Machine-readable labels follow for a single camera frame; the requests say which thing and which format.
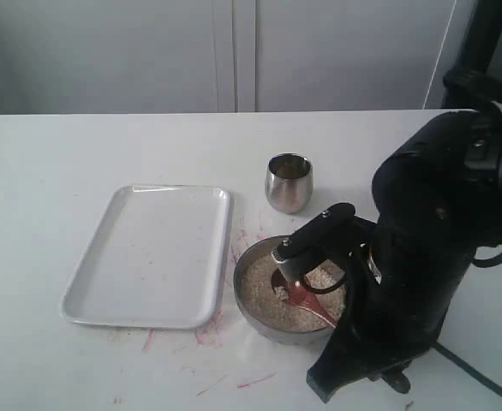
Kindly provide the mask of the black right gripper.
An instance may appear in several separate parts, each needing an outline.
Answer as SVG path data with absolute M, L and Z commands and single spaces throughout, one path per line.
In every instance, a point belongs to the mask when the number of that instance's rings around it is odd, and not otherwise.
M 307 383 L 322 402 L 368 378 L 410 391 L 410 363 L 437 341 L 448 307 L 475 256 L 443 241 L 432 247 L 355 217 L 337 203 L 286 237 L 272 257 L 288 283 L 326 260 L 344 271 L 345 308 Z

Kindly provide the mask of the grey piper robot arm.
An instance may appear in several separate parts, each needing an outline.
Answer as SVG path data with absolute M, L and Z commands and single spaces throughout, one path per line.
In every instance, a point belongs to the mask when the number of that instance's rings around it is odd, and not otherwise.
M 379 217 L 325 209 L 272 256 L 291 283 L 325 261 L 343 270 L 345 307 L 307 382 L 328 401 L 362 379 L 407 393 L 404 369 L 439 347 L 466 271 L 502 264 L 502 116 L 436 116 L 375 172 Z

